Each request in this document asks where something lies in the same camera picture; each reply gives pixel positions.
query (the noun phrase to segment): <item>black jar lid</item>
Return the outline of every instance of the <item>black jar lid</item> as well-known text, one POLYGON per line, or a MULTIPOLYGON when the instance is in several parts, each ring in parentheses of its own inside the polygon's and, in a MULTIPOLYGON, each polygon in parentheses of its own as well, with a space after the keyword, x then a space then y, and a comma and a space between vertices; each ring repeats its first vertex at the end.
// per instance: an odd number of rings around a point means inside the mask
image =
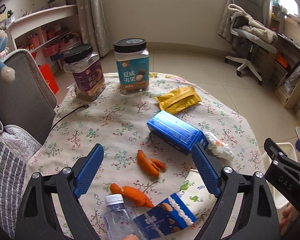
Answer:
POLYGON ((90 44, 82 44, 68 50, 64 55, 63 59, 66 63, 74 63, 84 59, 93 52, 90 44))
POLYGON ((119 53, 133 53, 144 49, 146 49, 146 40, 139 38, 124 39, 114 44, 114 50, 119 53))

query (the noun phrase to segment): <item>yellow snack packet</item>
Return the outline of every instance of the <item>yellow snack packet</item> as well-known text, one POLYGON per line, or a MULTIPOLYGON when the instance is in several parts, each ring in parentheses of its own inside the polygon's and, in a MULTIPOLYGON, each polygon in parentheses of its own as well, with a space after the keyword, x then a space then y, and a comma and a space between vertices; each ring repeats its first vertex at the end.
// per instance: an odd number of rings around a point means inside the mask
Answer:
POLYGON ((169 114, 177 114, 183 109, 201 102, 201 98, 193 87, 182 87, 170 91, 162 96, 155 97, 161 110, 169 114))

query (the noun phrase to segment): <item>striped cushion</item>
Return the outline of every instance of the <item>striped cushion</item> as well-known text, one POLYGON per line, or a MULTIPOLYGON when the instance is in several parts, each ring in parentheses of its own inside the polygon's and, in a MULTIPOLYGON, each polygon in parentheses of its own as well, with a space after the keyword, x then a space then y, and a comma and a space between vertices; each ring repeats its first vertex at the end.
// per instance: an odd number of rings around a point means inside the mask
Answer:
POLYGON ((26 163, 0 141, 0 225, 13 239, 26 163))

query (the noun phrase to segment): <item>round table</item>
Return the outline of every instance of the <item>round table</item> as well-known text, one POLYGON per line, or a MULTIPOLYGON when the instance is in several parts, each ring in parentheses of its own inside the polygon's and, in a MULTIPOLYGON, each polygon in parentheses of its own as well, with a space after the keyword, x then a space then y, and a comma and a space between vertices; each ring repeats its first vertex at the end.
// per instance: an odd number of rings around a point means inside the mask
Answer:
MULTIPOLYGON (((234 153, 233 161, 220 159, 239 173, 252 175, 259 170, 264 173, 259 148, 253 132, 242 116, 234 112, 209 93, 186 80, 162 73, 151 73, 149 90, 122 95, 117 73, 107 73, 106 89, 92 102, 90 108, 77 111, 63 119, 51 131, 43 147, 32 157, 26 169, 26 181, 32 173, 56 174, 86 156, 96 143, 104 147, 104 160, 80 203, 92 226, 103 239, 108 239, 102 214, 106 210, 104 197, 111 194, 109 186, 132 186, 147 194, 154 205, 177 192, 190 169, 195 168, 191 156, 185 156, 160 138, 150 135, 146 122, 159 107, 155 96, 165 94, 183 86, 193 86, 202 102, 191 106, 176 116, 202 131, 209 131, 227 143, 234 153), (136 163, 138 149, 148 158, 156 158, 167 165, 166 172, 158 180, 150 179, 136 163)), ((72 86, 58 108, 55 121, 87 102, 76 98, 72 86)), ((55 201, 58 219, 67 236, 71 232, 63 217, 61 207, 55 201)), ((135 208, 137 214, 148 209, 135 208)), ((194 239, 210 213, 204 213, 192 226, 166 236, 168 240, 194 239)), ((234 226, 239 211, 238 203, 225 234, 234 226)))

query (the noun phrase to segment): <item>clear plastic bottle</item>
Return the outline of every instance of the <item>clear plastic bottle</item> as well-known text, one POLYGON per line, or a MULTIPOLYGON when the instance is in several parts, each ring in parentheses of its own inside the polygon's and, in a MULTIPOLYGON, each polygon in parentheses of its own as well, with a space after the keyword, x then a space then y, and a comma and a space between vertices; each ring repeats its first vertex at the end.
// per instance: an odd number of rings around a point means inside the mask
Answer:
POLYGON ((139 226, 133 220, 136 217, 132 208, 126 208, 122 195, 114 194, 105 197, 108 212, 104 213, 106 229, 110 240, 144 240, 139 226))
POLYGON ((63 69, 74 78, 77 97, 94 101, 106 88, 100 56, 92 50, 90 44, 83 44, 68 50, 63 59, 63 69))
POLYGON ((133 38, 114 44, 120 89, 123 94, 147 90, 149 87, 149 52, 144 39, 133 38))

